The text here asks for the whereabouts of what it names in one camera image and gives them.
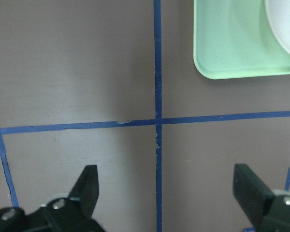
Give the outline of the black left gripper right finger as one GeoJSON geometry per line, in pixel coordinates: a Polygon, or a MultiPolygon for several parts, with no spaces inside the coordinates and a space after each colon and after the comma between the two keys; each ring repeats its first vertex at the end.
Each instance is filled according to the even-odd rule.
{"type": "Polygon", "coordinates": [[[256,232],[290,232],[290,192],[270,189],[246,164],[235,164],[232,192],[256,232]]]}

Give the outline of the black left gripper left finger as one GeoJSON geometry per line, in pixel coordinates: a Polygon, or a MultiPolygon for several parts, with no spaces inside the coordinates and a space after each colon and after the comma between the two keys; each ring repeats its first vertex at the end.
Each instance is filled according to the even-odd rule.
{"type": "Polygon", "coordinates": [[[102,232],[92,218],[99,197],[98,169],[87,165],[66,198],[56,198],[35,212],[0,209],[0,232],[102,232]]]}

